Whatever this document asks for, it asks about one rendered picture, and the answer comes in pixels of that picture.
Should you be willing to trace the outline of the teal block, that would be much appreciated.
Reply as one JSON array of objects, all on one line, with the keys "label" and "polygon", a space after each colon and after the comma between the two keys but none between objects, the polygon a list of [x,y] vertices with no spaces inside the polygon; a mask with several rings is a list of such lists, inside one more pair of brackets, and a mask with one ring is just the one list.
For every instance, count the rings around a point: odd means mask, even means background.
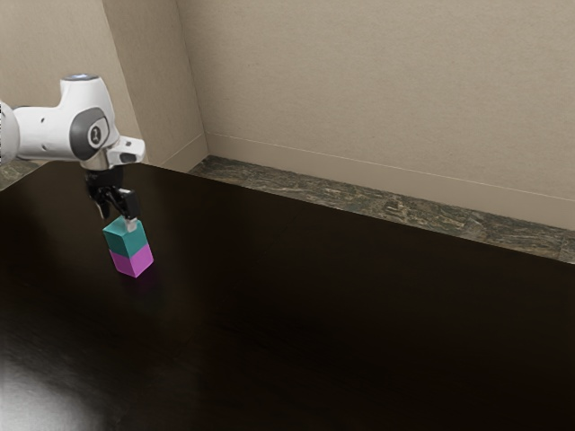
[{"label": "teal block", "polygon": [[124,257],[131,258],[147,245],[143,224],[136,219],[128,223],[133,230],[127,228],[126,220],[119,216],[102,229],[109,250]]}]

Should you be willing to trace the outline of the magenta block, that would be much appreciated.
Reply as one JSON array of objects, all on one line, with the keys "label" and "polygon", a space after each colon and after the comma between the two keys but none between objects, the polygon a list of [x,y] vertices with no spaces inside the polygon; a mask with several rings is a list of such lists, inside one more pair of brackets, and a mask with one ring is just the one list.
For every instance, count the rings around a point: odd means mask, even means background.
[{"label": "magenta block", "polygon": [[144,245],[131,257],[126,257],[110,250],[115,269],[120,273],[138,278],[154,263],[154,257],[148,244]]}]

